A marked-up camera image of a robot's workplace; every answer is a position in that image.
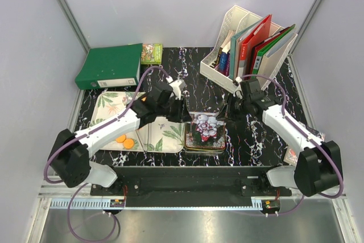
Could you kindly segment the gold cookie tin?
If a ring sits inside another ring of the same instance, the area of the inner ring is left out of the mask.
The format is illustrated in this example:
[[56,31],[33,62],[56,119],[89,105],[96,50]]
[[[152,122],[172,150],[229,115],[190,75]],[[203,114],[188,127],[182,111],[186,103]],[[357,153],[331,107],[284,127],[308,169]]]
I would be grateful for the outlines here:
[[185,124],[184,146],[192,151],[222,151],[226,146],[224,121],[217,113],[190,112],[191,122]]

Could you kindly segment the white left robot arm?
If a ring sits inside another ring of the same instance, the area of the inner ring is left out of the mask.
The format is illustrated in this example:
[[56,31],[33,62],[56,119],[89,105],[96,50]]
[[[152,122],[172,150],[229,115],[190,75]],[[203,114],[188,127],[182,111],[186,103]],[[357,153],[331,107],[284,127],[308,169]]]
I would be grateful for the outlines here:
[[124,110],[112,117],[75,133],[64,129],[56,137],[46,167],[52,167],[60,182],[69,188],[83,183],[102,186],[110,195],[122,191],[123,181],[108,165],[90,161],[90,158],[116,138],[153,123],[157,117],[170,122],[190,122],[186,106],[183,80],[157,83],[141,96],[135,94]]

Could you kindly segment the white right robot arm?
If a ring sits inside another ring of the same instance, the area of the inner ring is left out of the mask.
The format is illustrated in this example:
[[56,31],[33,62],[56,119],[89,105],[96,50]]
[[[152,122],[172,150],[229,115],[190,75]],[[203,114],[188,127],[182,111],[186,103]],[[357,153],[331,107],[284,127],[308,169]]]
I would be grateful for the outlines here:
[[334,141],[325,142],[312,134],[287,111],[287,98],[267,96],[258,79],[235,81],[239,87],[229,95],[217,118],[240,121],[246,115],[259,118],[296,153],[294,166],[269,169],[258,181],[264,195],[272,195],[279,187],[294,188],[302,195],[319,194],[338,198],[344,190],[340,147]]

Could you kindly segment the floral rectangular tray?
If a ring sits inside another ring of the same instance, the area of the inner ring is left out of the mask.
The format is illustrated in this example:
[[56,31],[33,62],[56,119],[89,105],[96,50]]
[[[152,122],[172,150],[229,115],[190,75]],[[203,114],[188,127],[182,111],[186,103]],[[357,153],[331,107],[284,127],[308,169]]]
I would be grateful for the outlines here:
[[[90,127],[124,110],[131,101],[133,92],[103,92],[98,96],[93,111]],[[131,147],[126,147],[120,140],[113,140],[103,147],[115,151],[147,151],[153,153],[178,153],[184,146],[184,124],[169,122],[164,117],[157,117],[153,123],[130,132],[126,139],[133,140]]]

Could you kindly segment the blue book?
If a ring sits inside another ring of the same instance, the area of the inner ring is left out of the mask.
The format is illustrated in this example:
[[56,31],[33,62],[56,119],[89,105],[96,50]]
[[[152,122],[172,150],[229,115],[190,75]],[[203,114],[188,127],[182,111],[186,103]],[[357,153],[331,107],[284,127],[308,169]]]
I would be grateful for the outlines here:
[[224,76],[228,75],[228,62],[229,62],[230,53],[222,52],[220,56],[220,62],[218,65],[218,71]]

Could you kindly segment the green card box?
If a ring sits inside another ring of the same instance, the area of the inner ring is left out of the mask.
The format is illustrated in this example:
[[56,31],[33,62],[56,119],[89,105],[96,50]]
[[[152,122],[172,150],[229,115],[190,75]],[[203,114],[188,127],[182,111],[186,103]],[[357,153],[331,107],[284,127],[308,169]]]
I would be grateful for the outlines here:
[[163,45],[142,44],[141,65],[159,65],[162,63]]

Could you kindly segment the green folder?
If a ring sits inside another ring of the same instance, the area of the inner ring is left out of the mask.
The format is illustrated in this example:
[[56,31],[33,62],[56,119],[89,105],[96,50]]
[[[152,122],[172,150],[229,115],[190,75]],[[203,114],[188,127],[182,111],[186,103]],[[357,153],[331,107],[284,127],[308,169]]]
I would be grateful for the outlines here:
[[249,74],[254,76],[249,78],[254,79],[256,75],[276,77],[297,37],[295,29],[293,24],[253,47]]

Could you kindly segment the teal folder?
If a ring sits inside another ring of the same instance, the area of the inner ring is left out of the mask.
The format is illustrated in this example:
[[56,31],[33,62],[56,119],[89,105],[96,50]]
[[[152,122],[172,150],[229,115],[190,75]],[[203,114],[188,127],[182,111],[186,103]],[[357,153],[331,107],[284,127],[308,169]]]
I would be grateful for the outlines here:
[[249,27],[246,27],[244,30],[240,31],[239,33],[235,34],[231,38],[231,49],[230,49],[230,73],[229,78],[234,81],[234,72],[236,70],[236,67],[238,65],[238,56],[239,56],[239,50],[241,46],[242,39],[247,34],[247,31],[250,27],[254,27],[259,21],[252,24]]

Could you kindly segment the beige folder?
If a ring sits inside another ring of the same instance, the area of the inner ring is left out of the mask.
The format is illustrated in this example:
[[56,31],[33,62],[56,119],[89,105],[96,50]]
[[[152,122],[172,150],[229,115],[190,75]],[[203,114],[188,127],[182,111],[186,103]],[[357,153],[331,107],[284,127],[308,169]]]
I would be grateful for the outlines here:
[[283,38],[283,44],[277,47],[274,53],[269,50],[263,55],[262,61],[260,63],[258,75],[262,75],[273,79],[278,74],[283,62],[285,61],[291,47],[296,40],[297,34],[290,34],[290,38]]

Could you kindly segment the red folder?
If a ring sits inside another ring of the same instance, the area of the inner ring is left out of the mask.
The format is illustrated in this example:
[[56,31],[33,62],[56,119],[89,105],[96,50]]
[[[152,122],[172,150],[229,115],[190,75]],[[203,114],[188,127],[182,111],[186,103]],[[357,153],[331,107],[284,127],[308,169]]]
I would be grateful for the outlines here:
[[245,75],[251,63],[253,47],[269,37],[272,14],[262,18],[254,27],[250,27],[241,42],[238,65],[234,79]]

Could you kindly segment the white file organizer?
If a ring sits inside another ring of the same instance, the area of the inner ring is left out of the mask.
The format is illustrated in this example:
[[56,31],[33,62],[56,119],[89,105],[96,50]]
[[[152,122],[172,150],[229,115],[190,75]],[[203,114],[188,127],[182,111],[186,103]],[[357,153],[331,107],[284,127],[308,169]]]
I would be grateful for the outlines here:
[[[233,84],[233,80],[229,78],[230,57],[227,65],[227,76],[224,76],[218,71],[221,53],[230,53],[231,38],[235,34],[244,30],[246,27],[251,26],[262,18],[264,17],[256,15],[237,5],[230,8],[224,16],[216,45],[214,46],[212,52],[203,58],[200,63],[200,73],[227,91],[233,93],[235,91],[235,85]],[[286,27],[282,27],[271,21],[269,37],[285,28]]]

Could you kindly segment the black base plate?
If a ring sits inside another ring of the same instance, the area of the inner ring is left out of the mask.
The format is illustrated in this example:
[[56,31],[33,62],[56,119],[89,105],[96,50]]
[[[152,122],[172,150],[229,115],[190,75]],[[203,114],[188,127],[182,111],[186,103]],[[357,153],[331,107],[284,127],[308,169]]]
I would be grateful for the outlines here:
[[92,184],[92,196],[126,194],[132,208],[244,208],[254,197],[290,197],[285,187],[269,185],[269,167],[116,167],[114,190]]

